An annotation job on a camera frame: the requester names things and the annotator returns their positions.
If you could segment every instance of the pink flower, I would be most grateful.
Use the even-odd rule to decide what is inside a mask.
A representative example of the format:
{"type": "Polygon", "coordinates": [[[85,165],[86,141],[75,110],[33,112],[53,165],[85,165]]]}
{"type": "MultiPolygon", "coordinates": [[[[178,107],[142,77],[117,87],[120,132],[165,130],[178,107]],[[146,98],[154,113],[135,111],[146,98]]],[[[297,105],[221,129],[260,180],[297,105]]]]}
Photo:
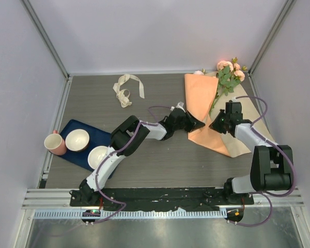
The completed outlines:
{"type": "Polygon", "coordinates": [[[240,69],[241,69],[241,66],[240,66],[238,63],[234,63],[234,64],[233,64],[233,67],[234,67],[234,69],[236,69],[236,70],[240,70],[240,69]]]}
{"type": "Polygon", "coordinates": [[[194,71],[194,74],[196,74],[196,75],[204,75],[204,73],[201,72],[201,71],[194,71]]]}
{"type": "Polygon", "coordinates": [[[244,73],[240,70],[237,70],[234,72],[234,75],[239,77],[240,81],[243,81],[244,80],[244,73]]]}
{"type": "Polygon", "coordinates": [[[225,61],[225,60],[222,60],[222,61],[219,61],[217,63],[217,70],[223,70],[226,66],[229,66],[229,69],[230,71],[233,71],[233,65],[230,61],[225,61]]]}

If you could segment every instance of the blue tray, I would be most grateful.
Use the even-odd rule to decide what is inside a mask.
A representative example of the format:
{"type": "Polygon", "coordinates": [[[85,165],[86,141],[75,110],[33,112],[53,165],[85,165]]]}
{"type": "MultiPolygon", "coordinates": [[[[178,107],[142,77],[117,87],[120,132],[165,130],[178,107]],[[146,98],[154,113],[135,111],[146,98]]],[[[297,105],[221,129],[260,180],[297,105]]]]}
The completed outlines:
{"type": "Polygon", "coordinates": [[[88,165],[87,162],[88,154],[92,151],[93,148],[97,146],[109,146],[111,134],[92,127],[88,124],[84,124],[80,121],[70,120],[60,132],[60,135],[65,140],[67,135],[75,129],[84,129],[89,134],[88,147],[80,152],[67,150],[64,155],[59,157],[92,172],[94,170],[88,165]]]}

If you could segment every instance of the beige strap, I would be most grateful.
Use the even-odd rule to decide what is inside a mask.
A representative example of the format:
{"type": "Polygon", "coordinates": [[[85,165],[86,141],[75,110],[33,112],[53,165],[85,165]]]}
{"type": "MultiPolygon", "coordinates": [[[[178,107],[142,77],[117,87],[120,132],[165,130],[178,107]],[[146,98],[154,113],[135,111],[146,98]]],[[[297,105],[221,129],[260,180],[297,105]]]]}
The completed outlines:
{"type": "Polygon", "coordinates": [[[129,100],[130,91],[128,89],[119,90],[121,85],[126,83],[129,79],[139,81],[139,95],[141,98],[145,98],[144,85],[141,82],[141,80],[138,77],[136,77],[135,75],[125,74],[118,79],[118,82],[115,83],[114,87],[113,87],[114,91],[116,92],[116,97],[119,100],[120,105],[122,107],[127,107],[127,106],[130,106],[132,104],[132,102],[130,102],[130,100],[129,100]]]}

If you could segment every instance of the gray wooden table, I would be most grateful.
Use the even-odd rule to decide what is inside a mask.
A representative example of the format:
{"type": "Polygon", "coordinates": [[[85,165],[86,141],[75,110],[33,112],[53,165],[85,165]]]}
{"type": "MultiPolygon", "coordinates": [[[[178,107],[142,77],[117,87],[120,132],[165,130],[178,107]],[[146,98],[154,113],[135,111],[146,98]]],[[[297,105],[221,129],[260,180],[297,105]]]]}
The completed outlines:
{"type": "MultiPolygon", "coordinates": [[[[72,81],[61,129],[76,119],[107,132],[112,132],[130,115],[152,121],[147,108],[152,105],[176,105],[185,101],[183,74],[137,75],[145,86],[145,99],[139,97],[138,82],[130,80],[121,89],[131,92],[132,105],[122,108],[113,91],[118,75],[75,76],[72,81]]],[[[246,77],[243,87],[252,94],[246,77]]],[[[154,113],[162,119],[166,109],[154,113]]],[[[145,140],[139,149],[124,159],[108,188],[131,187],[210,187],[223,186],[227,178],[250,172],[251,153],[229,158],[187,139],[178,131],[167,141],[145,140]]],[[[90,171],[54,156],[46,188],[77,188],[90,171]]]]}

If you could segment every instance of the white bowl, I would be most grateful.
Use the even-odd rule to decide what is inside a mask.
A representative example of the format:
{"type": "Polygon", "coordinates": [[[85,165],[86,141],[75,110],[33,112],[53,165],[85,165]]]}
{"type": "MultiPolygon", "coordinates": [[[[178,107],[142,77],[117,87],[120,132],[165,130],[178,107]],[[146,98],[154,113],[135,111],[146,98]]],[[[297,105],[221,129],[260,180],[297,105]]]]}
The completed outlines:
{"type": "Polygon", "coordinates": [[[89,154],[87,158],[88,165],[92,169],[98,168],[101,160],[104,158],[108,147],[106,146],[97,146],[89,154]]]}
{"type": "Polygon", "coordinates": [[[89,135],[83,129],[71,131],[66,137],[66,146],[70,151],[81,151],[89,142],[89,135]]]}

